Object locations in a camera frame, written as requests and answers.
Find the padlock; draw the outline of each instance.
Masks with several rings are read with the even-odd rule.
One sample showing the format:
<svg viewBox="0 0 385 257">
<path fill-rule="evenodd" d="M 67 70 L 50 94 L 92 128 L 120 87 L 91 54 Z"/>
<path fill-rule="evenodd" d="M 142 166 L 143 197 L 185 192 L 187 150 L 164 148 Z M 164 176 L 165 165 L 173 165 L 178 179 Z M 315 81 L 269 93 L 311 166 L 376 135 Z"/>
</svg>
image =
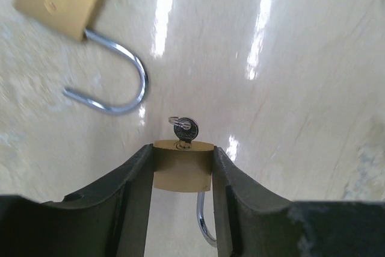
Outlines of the padlock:
<svg viewBox="0 0 385 257">
<path fill-rule="evenodd" d="M 182 193 L 210 191 L 213 155 L 214 145 L 201 141 L 189 146 L 177 140 L 155 142 L 153 186 Z"/>
<path fill-rule="evenodd" d="M 112 106 L 80 91 L 65 88 L 64 95 L 102 113 L 121 115 L 132 111 L 143 100 L 148 77 L 140 59 L 124 46 L 89 29 L 95 20 L 102 0 L 16 0 L 20 12 L 73 39 L 89 39 L 124 56 L 138 70 L 140 89 L 137 96 L 127 104 Z"/>
</svg>

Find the marble surface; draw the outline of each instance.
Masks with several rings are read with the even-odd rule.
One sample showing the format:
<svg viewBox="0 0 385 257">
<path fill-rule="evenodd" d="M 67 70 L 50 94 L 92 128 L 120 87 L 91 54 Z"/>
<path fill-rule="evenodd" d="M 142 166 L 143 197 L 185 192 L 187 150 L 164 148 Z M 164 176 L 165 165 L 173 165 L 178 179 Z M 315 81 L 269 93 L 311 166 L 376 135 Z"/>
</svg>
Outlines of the marble surface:
<svg viewBox="0 0 385 257">
<path fill-rule="evenodd" d="M 385 0 L 106 0 L 95 29 L 150 77 L 121 117 L 61 91 L 124 102 L 135 69 L 12 2 L 0 0 L 0 193 L 59 201 L 190 116 L 197 140 L 288 199 L 385 199 Z M 146 256 L 216 256 L 195 206 L 196 194 L 153 191 Z"/>
</svg>

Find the open padlock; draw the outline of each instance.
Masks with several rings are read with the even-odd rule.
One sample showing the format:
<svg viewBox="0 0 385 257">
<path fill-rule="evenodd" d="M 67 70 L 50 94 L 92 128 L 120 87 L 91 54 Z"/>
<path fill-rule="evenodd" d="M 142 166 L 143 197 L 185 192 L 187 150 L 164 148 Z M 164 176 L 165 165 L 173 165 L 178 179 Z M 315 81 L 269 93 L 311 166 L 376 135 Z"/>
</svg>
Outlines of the open padlock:
<svg viewBox="0 0 385 257">
<path fill-rule="evenodd" d="M 174 133 L 179 140 L 162 140 L 153 145 L 155 164 L 153 186 L 158 189 L 198 193 L 197 221 L 206 241 L 213 247 L 216 239 L 206 227 L 203 215 L 205 192 L 211 189 L 214 145 L 193 141 L 198 136 L 198 124 L 187 117 L 171 117 Z"/>
<path fill-rule="evenodd" d="M 139 92 L 135 99 L 124 105 L 111 106 L 71 88 L 65 88 L 63 92 L 69 98 L 103 113 L 121 115 L 130 112 L 143 100 L 148 82 L 147 73 L 134 53 L 88 28 L 94 22 L 101 3 L 102 0 L 16 0 L 15 7 L 75 40 L 88 39 L 98 42 L 124 56 L 137 68 L 141 81 Z"/>
</svg>

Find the curved metal hook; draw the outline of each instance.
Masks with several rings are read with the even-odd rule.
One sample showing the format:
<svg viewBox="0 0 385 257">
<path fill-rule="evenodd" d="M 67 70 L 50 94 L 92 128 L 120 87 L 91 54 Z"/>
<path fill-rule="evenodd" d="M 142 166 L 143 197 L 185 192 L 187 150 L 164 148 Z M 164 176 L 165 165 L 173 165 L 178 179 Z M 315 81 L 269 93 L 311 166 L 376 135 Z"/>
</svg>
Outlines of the curved metal hook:
<svg viewBox="0 0 385 257">
<path fill-rule="evenodd" d="M 74 90 L 68 87 L 64 89 L 63 94 L 68 98 L 71 98 L 77 102 L 80 102 L 81 104 L 84 104 L 90 108 L 94 108 L 95 110 L 98 110 L 101 113 L 110 114 L 113 116 L 119 116 L 121 114 L 129 113 L 138 104 L 140 104 L 146 92 L 148 77 L 147 77 L 146 70 L 144 69 L 144 66 L 142 65 L 140 59 L 135 54 L 133 54 L 128 49 L 124 48 L 122 45 L 89 29 L 86 29 L 84 33 L 87 39 L 93 40 L 94 42 L 97 42 L 98 44 L 112 50 L 113 52 L 116 52 L 122 55 L 137 68 L 140 75 L 139 92 L 135 97 L 135 99 L 130 101 L 128 104 L 117 105 L 117 106 L 112 106 L 112 105 L 103 103 L 101 101 L 97 101 L 94 97 L 90 96 L 89 94 L 85 94 L 85 93 L 82 93 L 81 91 Z"/>
<path fill-rule="evenodd" d="M 206 239 L 212 247 L 217 248 L 216 239 L 210 234 L 206 227 L 205 217 L 203 216 L 203 205 L 205 204 L 205 192 L 198 193 L 197 199 L 197 220 L 199 229 L 202 232 L 203 237 Z"/>
</svg>

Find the small key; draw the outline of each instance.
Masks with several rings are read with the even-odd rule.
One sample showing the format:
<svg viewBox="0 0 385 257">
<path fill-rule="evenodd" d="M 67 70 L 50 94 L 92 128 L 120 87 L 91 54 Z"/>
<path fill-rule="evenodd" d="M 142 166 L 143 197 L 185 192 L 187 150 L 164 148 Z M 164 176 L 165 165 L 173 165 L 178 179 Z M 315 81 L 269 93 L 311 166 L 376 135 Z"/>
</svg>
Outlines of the small key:
<svg viewBox="0 0 385 257">
<path fill-rule="evenodd" d="M 168 121 L 174 125 L 174 133 L 180 141 L 191 144 L 198 136 L 199 127 L 195 120 L 189 117 L 171 117 Z"/>
</svg>

